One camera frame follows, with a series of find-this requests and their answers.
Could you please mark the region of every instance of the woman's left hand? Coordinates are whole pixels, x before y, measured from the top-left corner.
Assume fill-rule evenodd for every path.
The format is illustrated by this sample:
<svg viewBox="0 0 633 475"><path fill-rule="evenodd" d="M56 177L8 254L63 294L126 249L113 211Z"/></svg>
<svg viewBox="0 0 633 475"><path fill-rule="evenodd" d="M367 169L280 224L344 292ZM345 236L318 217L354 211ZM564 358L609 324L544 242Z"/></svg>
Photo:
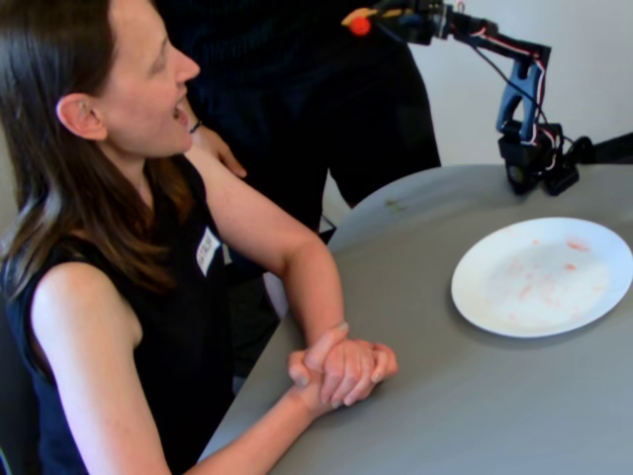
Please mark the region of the woman's left hand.
<svg viewBox="0 0 633 475"><path fill-rule="evenodd" d="M304 386L309 382L309 369L323 373L320 398L335 409L367 399L377 384L398 372L396 356L388 346L360 339L339 343L320 367L312 365L309 358L303 364L301 361L295 358L291 363L293 380Z"/></svg>

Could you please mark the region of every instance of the name tag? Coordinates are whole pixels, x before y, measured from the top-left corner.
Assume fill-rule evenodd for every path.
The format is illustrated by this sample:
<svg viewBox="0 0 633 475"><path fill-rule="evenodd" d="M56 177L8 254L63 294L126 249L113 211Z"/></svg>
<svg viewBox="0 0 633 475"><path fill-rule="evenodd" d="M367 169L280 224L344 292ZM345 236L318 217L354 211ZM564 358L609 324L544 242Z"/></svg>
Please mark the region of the name tag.
<svg viewBox="0 0 633 475"><path fill-rule="evenodd" d="M220 241L213 235L209 228L205 229L205 235L200 241L200 245L198 246L198 266L202 273L207 276L209 272L209 267L214 260L214 256L216 255L216 251L220 248L222 244Z"/></svg>

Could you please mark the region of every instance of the empty plate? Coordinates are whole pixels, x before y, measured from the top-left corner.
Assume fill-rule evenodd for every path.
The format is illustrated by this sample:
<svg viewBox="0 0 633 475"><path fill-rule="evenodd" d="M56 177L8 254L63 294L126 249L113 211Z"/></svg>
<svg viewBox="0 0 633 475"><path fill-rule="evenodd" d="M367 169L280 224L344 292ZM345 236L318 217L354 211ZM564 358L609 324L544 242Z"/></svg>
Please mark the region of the empty plate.
<svg viewBox="0 0 633 475"><path fill-rule="evenodd" d="M633 255L613 231L547 218L482 239L453 275L453 300L473 325L521 338L579 329L626 295Z"/></svg>

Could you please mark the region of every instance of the robotic arm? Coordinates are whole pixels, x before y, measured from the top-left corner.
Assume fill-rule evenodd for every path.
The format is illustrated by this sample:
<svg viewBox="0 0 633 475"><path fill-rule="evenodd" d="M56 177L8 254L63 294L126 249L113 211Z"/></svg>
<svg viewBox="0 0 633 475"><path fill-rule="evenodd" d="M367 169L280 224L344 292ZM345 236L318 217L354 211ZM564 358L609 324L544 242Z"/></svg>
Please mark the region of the robotic arm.
<svg viewBox="0 0 633 475"><path fill-rule="evenodd" d="M559 195L579 180L577 163L594 161L588 138L576 141L564 153L563 128L548 124L543 114L550 47L505 37L495 23L465 15L463 9L457 11L443 0L384 0L373 9L357 10L343 24L358 36L367 35L376 25L399 41L425 46L433 38L447 40L452 36L477 52L487 49L513 59L509 78L499 71L507 87L497 130L502 134L499 151L516 194L524 194L543 181L548 193ZM514 119L520 105L524 107L522 122ZM539 123L541 117L545 124Z"/></svg>

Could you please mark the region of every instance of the long hair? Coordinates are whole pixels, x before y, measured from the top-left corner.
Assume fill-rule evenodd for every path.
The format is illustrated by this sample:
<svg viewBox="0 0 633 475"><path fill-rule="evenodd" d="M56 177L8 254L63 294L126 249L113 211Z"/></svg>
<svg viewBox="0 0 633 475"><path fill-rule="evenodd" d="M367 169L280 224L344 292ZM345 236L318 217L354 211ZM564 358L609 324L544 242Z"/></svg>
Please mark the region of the long hair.
<svg viewBox="0 0 633 475"><path fill-rule="evenodd" d="M4 290L17 297L62 238L80 234L134 283L173 286L161 266L164 249L149 236L153 213L94 143L57 119L59 99L98 96L113 64L109 0L0 1L0 124L16 183L18 218L0 259ZM169 159L147 162L160 188L187 217L192 196Z"/></svg>

